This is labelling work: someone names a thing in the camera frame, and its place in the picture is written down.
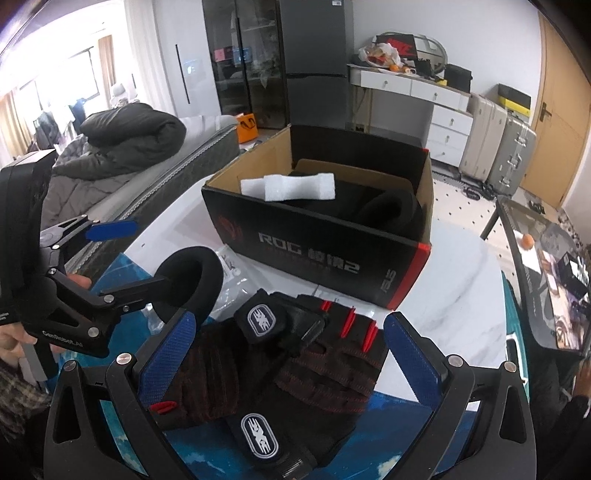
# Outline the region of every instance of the wooden door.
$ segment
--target wooden door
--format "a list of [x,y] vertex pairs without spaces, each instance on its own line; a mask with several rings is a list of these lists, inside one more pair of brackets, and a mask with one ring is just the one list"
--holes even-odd
[[589,132],[591,85],[554,27],[540,14],[545,59],[533,128],[534,155],[521,186],[559,208],[579,168]]

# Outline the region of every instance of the orange fruit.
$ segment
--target orange fruit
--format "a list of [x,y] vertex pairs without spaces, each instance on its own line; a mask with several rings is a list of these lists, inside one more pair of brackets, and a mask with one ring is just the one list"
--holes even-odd
[[534,237],[530,234],[526,233],[523,238],[521,239],[521,246],[524,250],[531,250],[534,246]]

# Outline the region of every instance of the headphone ear cushion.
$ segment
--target headphone ear cushion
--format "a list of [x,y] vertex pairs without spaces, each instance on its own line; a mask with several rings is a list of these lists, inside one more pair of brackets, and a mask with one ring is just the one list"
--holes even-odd
[[423,227],[423,209],[413,192],[386,190],[366,203],[356,215],[357,223],[418,240]]
[[166,299],[152,304],[164,323],[179,308],[184,308],[192,312],[197,325],[201,325],[222,290],[222,264],[216,253],[206,247],[188,247],[173,253],[158,267],[156,275],[171,282]]

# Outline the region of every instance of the refrigerator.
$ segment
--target refrigerator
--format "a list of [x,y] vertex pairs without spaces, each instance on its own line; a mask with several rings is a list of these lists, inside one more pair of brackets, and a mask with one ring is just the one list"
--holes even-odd
[[345,128],[352,0],[203,0],[220,110],[259,128]]
[[352,0],[278,0],[278,7],[289,122],[344,129],[351,112]]
[[222,114],[254,113],[259,128],[286,126],[275,0],[203,0],[203,13]]

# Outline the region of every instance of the plastic bag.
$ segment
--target plastic bag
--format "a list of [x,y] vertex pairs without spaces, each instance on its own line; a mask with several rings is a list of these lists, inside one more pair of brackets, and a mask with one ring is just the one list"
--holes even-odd
[[[270,286],[261,275],[249,269],[229,246],[224,245],[216,251],[216,254],[223,268],[223,284],[209,318],[221,322],[234,315],[234,312],[259,288],[270,290]],[[148,320],[150,333],[152,335],[159,333],[164,323],[152,308],[152,304],[148,303],[142,309],[142,313]]]
[[359,49],[359,59],[372,67],[390,68],[393,65],[402,67],[398,50],[389,43],[372,44]]

